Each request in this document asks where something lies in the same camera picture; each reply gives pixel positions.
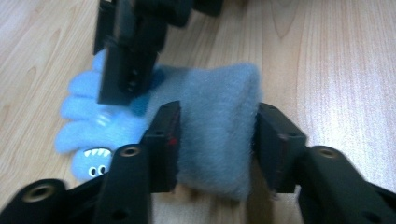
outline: toy eye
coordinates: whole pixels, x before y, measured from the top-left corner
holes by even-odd
[[[100,165],[99,167],[98,167],[98,173],[99,173],[99,175],[102,175],[102,174],[104,174],[106,172],[106,167],[104,166],[104,165]]]
[[[92,177],[95,177],[95,176],[96,176],[96,168],[95,168],[95,167],[91,167],[91,168],[88,170],[88,174],[89,174],[90,176],[92,176]]]

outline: wooden table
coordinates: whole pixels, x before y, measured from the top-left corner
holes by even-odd
[[[67,84],[90,68],[97,1],[5,1],[0,8],[0,206],[28,183],[64,179],[70,156],[53,148],[65,125]],[[263,101],[309,135],[343,151],[361,174],[396,191],[396,2],[226,0],[213,19],[194,13],[171,29],[160,62],[262,71]],[[262,211],[300,223],[294,195]],[[243,223],[245,204],[202,193],[156,195],[156,223]]]

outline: red marking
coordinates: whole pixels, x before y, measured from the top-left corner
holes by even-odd
[[[169,142],[168,142],[168,145],[169,146],[175,146],[177,144],[177,139],[176,138],[171,138],[170,140],[169,140]]]

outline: cartoon face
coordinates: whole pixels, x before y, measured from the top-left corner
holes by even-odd
[[[72,161],[72,173],[80,181],[93,179],[110,168],[112,151],[104,147],[81,149]]]

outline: blue stuffed toy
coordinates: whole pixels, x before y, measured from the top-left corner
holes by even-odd
[[[149,126],[143,117],[149,102],[148,94],[134,99],[133,109],[96,103],[104,58],[105,52],[99,52],[93,59],[92,70],[72,79],[68,88],[71,95],[61,108],[62,117],[71,122],[58,133],[55,148],[59,153],[77,151],[71,168],[80,181],[104,174],[109,168],[112,152],[124,145],[139,143]],[[158,85],[161,73],[155,77],[153,83]]]
[[[130,106],[114,106],[96,103],[104,58],[101,51],[92,70],[70,82],[61,109],[70,122],[58,133],[55,147],[60,153],[76,151],[71,168],[77,179],[108,171],[114,150],[140,142],[158,108],[180,101],[177,181],[236,200],[248,197],[251,140],[262,98],[254,65],[209,70],[157,65],[147,94]]]

